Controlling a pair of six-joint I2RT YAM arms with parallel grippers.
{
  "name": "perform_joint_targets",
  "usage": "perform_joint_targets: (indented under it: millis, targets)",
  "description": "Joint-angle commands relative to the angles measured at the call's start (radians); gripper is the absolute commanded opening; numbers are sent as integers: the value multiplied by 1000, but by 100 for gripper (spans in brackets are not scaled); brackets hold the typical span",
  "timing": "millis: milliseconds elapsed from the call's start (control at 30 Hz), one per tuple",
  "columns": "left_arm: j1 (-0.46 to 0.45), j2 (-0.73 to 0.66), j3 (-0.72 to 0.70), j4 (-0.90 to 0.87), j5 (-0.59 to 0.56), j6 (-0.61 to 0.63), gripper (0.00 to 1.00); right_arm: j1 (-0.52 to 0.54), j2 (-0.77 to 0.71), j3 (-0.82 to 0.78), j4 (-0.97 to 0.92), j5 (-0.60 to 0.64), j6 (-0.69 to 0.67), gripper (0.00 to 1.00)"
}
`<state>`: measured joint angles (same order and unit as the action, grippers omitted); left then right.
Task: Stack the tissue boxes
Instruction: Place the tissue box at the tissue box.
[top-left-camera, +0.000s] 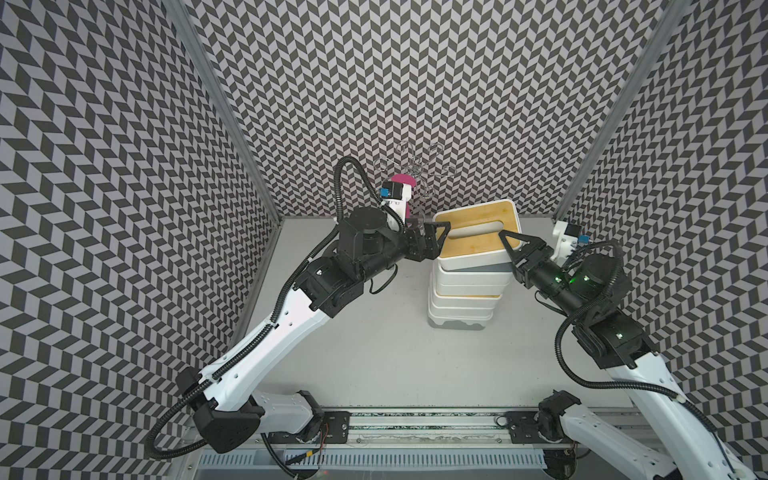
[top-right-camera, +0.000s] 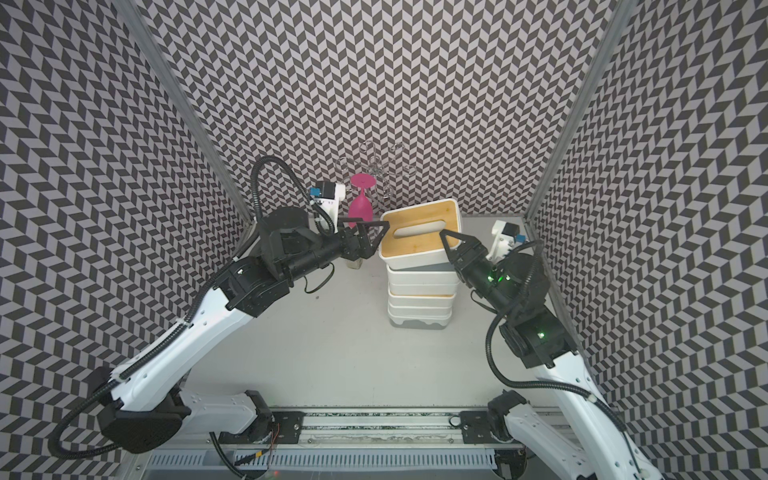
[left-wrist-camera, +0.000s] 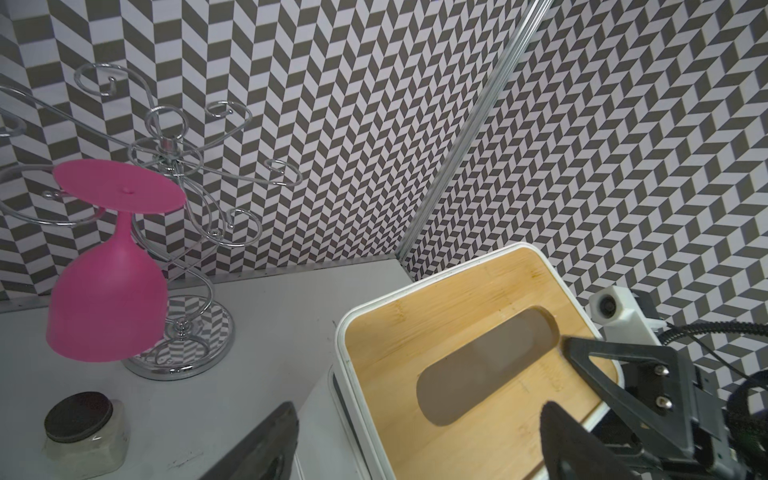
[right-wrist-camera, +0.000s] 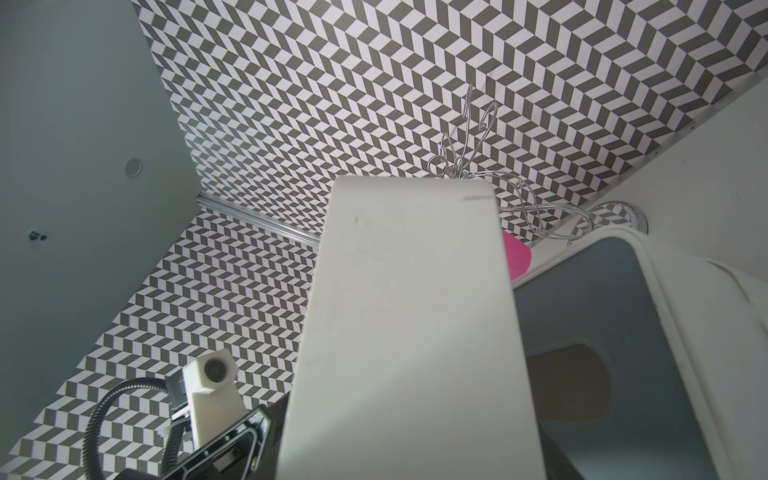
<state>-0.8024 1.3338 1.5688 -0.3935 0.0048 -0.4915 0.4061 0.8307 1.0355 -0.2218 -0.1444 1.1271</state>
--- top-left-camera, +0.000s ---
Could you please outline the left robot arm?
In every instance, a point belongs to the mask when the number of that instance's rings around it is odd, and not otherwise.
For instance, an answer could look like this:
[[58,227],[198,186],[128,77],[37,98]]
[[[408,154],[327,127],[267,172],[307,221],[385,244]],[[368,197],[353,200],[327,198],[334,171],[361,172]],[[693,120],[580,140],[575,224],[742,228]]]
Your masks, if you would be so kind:
[[360,207],[340,220],[281,287],[272,313],[200,372],[185,371],[180,387],[205,445],[218,453],[254,435],[286,433],[312,441],[324,412],[302,390],[258,391],[267,374],[303,339],[335,317],[399,261],[436,259],[451,230],[447,221],[401,221],[386,207]]

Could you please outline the bamboo lid box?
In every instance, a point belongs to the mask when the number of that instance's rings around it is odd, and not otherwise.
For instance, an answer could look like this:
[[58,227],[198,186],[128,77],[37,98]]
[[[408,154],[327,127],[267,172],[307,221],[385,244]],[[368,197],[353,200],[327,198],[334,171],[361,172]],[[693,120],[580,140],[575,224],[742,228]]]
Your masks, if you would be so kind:
[[499,233],[522,232],[516,205],[510,199],[441,211],[433,221],[450,223],[449,236],[437,258],[446,271],[508,263]]
[[428,314],[433,319],[445,319],[446,321],[489,321],[493,317],[494,310],[485,308],[439,308],[430,305],[428,307]]
[[496,296],[440,296],[431,295],[430,304],[440,309],[491,309],[493,310],[502,295]]

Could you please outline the bamboo lid box back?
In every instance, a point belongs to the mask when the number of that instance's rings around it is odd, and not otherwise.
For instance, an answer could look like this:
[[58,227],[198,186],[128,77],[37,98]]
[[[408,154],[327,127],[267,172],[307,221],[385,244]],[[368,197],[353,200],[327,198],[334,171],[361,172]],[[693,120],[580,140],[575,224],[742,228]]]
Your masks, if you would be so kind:
[[440,296],[431,295],[430,304],[440,309],[491,309],[493,310],[502,295],[496,296]]

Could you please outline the grey lid box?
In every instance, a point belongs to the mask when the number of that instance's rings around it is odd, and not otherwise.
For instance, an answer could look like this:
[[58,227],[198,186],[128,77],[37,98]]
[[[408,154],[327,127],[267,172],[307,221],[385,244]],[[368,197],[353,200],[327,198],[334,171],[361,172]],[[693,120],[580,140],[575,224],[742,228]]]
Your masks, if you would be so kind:
[[506,285],[435,284],[431,290],[442,297],[499,297],[503,295],[506,288]]
[[446,270],[440,264],[433,267],[436,282],[447,286],[504,286],[513,277],[509,264]]

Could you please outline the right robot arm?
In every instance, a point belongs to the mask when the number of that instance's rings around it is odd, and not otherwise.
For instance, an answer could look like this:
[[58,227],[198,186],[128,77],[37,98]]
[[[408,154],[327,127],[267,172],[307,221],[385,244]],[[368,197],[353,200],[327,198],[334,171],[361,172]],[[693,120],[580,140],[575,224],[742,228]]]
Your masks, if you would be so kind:
[[579,247],[557,264],[539,237],[508,230],[498,236],[514,278],[564,317],[554,354],[566,376],[590,390],[625,392],[665,451],[656,453],[603,422],[563,390],[539,403],[535,419],[543,440],[581,444],[630,479],[755,478],[678,386],[644,327],[622,311],[631,282],[618,241]]

